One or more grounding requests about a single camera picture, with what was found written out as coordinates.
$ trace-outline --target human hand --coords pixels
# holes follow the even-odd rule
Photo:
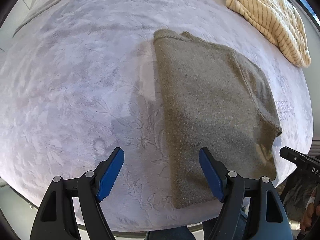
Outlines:
[[[315,210],[315,205],[312,202],[308,205],[307,210],[305,211],[302,221],[300,223],[300,229],[302,231],[305,232],[306,228],[311,227],[311,221],[312,221],[311,218],[315,211],[316,211],[316,215],[320,216],[320,205],[318,205]]]

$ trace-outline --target cream striped towel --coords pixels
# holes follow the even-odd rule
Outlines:
[[[240,13],[283,55],[298,67],[308,67],[311,58],[301,17],[287,0],[227,0],[226,6]]]

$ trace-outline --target white fleece blanket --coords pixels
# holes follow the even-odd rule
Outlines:
[[[295,166],[282,146],[307,153],[313,122],[298,69],[225,0],[61,0],[25,24],[0,68],[0,176],[36,205],[55,175],[75,178],[124,149],[101,203],[110,228],[172,228],[216,217],[218,201],[172,206],[154,31],[188,31],[230,46],[266,74],[282,135],[275,185]],[[76,214],[83,223],[76,205]]]

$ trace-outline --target jeans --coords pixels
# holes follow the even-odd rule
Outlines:
[[[202,222],[203,226],[203,233],[204,233],[204,240],[207,240],[216,221],[218,218],[213,218],[208,221]],[[239,218],[239,222],[236,228],[234,240],[241,240],[245,224],[247,222],[246,215],[241,213]],[[178,228],[170,228],[164,230],[156,230],[156,231],[149,231],[146,235],[145,240],[196,240],[193,234],[189,231],[187,226],[178,227]]]

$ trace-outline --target blue rubber pad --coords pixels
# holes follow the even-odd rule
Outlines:
[[[199,151],[199,163],[207,179],[213,196],[221,201],[224,198],[222,181],[202,149]]]
[[[121,167],[124,163],[124,152],[120,149],[116,156],[113,158],[105,174],[100,180],[100,187],[97,193],[97,199],[101,202],[105,197],[110,194],[110,191],[118,177]]]

